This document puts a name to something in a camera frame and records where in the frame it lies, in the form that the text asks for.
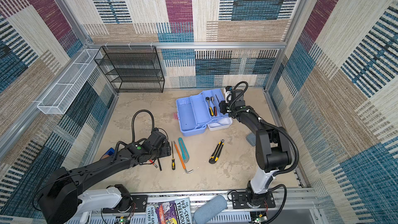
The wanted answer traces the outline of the yellow handled ratchet wrench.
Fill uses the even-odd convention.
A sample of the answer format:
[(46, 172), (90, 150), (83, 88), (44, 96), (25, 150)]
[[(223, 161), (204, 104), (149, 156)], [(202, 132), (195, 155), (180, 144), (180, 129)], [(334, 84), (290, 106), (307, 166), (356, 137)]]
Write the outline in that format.
[(212, 108), (211, 103), (210, 103), (210, 98), (206, 97), (205, 100), (206, 100), (206, 102), (208, 104), (208, 107), (209, 107), (209, 113), (213, 117), (214, 116), (214, 111), (213, 111), (213, 108)]

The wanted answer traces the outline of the blue white plastic toolbox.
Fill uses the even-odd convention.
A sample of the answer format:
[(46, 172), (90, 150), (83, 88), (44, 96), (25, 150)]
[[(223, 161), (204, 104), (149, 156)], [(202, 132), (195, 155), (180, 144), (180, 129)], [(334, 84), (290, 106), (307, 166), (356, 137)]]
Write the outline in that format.
[[(229, 128), (233, 120), (228, 115), (220, 113), (220, 108), (216, 99), (224, 100), (224, 93), (221, 89), (204, 90), (197, 95), (183, 97), (176, 100), (177, 116), (180, 131), (185, 137), (203, 134), (206, 129), (217, 131)], [(206, 97), (214, 97), (217, 116), (211, 116), (209, 107), (205, 100)]]

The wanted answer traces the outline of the black handled ratchet wrench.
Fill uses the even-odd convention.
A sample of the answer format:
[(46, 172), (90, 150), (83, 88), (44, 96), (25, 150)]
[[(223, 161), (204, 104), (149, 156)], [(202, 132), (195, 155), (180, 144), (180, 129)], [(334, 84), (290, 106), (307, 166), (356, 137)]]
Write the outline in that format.
[(212, 103), (212, 106), (213, 106), (213, 110), (212, 110), (213, 111), (213, 116), (217, 116), (217, 108), (216, 108), (214, 97), (211, 96), (210, 100), (211, 100), (211, 103)]

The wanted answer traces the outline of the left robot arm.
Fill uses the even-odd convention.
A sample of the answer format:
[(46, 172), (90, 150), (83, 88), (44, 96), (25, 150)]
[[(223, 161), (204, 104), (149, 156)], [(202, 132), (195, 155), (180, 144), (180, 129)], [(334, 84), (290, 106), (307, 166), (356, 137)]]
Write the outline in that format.
[(72, 170), (64, 167), (55, 170), (34, 199), (48, 224), (63, 224), (78, 212), (83, 205), (78, 196), (90, 187), (120, 171), (170, 155), (167, 136), (156, 128), (148, 138), (138, 142), (119, 141), (115, 153), (105, 159)]

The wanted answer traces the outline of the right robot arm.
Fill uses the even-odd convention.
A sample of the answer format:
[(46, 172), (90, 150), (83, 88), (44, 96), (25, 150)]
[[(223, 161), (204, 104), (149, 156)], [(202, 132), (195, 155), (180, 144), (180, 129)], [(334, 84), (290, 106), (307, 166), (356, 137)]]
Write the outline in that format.
[(299, 163), (299, 150), (287, 131), (266, 122), (250, 106), (232, 108), (231, 103), (221, 101), (220, 113), (227, 114), (245, 125), (256, 137), (255, 176), (248, 182), (246, 197), (248, 206), (259, 207), (271, 197), (271, 182), (276, 176), (292, 172)]

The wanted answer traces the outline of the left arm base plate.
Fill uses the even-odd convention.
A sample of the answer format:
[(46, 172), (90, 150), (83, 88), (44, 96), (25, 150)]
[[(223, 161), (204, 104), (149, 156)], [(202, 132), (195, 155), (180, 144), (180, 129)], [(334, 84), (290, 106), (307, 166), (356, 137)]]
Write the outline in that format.
[(102, 213), (143, 213), (146, 211), (147, 200), (147, 195), (131, 195), (130, 197), (123, 197), (114, 208), (103, 208)]

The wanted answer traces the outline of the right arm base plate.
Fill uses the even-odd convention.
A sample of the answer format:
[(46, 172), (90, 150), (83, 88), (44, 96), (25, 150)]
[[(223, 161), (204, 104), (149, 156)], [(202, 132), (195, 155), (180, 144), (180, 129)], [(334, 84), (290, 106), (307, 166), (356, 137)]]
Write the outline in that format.
[(233, 191), (230, 193), (230, 199), (232, 201), (233, 209), (276, 207), (275, 199), (271, 192), (258, 195)]

